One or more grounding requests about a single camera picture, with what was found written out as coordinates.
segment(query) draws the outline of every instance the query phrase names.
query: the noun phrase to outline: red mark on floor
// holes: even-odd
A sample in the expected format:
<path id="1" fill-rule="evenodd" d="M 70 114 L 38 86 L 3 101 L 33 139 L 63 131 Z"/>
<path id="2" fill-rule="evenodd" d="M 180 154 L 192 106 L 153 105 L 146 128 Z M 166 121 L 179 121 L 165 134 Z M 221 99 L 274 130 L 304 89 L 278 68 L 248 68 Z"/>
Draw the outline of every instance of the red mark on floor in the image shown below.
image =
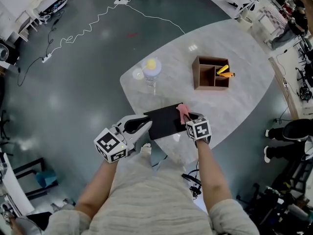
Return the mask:
<path id="1" fill-rule="evenodd" d="M 135 33 L 133 33 L 133 34 L 128 34 L 127 37 L 134 37 L 134 36 L 136 36 L 137 34 L 138 34 L 137 32 L 135 32 Z"/>

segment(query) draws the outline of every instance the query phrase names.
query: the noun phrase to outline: blue object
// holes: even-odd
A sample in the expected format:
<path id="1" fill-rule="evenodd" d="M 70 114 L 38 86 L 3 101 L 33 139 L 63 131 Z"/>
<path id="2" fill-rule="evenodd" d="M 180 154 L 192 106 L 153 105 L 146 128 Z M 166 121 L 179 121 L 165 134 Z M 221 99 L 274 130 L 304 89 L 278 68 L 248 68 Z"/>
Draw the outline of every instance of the blue object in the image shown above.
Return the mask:
<path id="1" fill-rule="evenodd" d="M 46 188 L 57 180 L 57 176 L 52 170 L 37 172 L 36 181 L 42 188 Z"/>

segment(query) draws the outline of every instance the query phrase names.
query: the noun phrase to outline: sleeve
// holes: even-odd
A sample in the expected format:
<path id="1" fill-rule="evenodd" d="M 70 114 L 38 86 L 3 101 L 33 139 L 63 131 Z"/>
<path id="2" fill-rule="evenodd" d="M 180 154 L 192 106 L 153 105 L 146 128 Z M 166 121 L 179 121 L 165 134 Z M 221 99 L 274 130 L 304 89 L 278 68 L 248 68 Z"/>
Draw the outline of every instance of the sleeve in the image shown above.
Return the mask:
<path id="1" fill-rule="evenodd" d="M 212 220 L 213 229 L 219 234 L 259 235 L 255 224 L 242 206 L 233 199 L 226 199 L 215 204 L 209 212 L 209 217 Z"/>
<path id="2" fill-rule="evenodd" d="M 57 211 L 50 216 L 45 235 L 80 235 L 90 222 L 90 217 L 80 211 Z"/>

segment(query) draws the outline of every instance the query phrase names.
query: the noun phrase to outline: pink cloth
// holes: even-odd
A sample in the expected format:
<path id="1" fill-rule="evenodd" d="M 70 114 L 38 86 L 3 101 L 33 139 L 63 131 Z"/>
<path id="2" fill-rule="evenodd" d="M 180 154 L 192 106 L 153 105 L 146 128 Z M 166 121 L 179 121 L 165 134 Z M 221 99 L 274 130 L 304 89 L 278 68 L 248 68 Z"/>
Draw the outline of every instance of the pink cloth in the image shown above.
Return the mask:
<path id="1" fill-rule="evenodd" d="M 180 113 L 180 123 L 185 124 L 184 115 L 187 115 L 189 117 L 190 109 L 185 104 L 179 104 L 176 107 L 176 109 L 178 109 L 179 113 Z"/>

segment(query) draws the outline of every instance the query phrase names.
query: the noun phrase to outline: sneaker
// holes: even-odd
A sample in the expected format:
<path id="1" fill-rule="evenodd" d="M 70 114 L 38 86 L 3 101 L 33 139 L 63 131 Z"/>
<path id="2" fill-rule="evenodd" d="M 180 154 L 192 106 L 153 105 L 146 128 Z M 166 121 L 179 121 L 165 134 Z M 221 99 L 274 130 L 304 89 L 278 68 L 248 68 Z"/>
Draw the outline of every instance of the sneaker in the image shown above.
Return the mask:
<path id="1" fill-rule="evenodd" d="M 269 47 L 270 49 L 273 50 L 273 45 L 272 45 L 271 41 L 268 41 L 266 44 L 268 45 L 268 47 Z"/>
<path id="2" fill-rule="evenodd" d="M 266 146 L 264 148 L 264 161 L 265 163 L 269 163 L 270 162 L 270 159 L 266 156 L 266 150 L 268 149 L 268 146 Z"/>
<path id="3" fill-rule="evenodd" d="M 267 138 L 269 138 L 268 133 L 269 133 L 269 130 L 266 130 L 266 131 L 265 131 L 265 137 L 267 137 Z"/>
<path id="4" fill-rule="evenodd" d="M 140 152 L 146 152 L 148 154 L 151 155 L 151 144 L 150 143 L 146 143 L 142 146 Z"/>

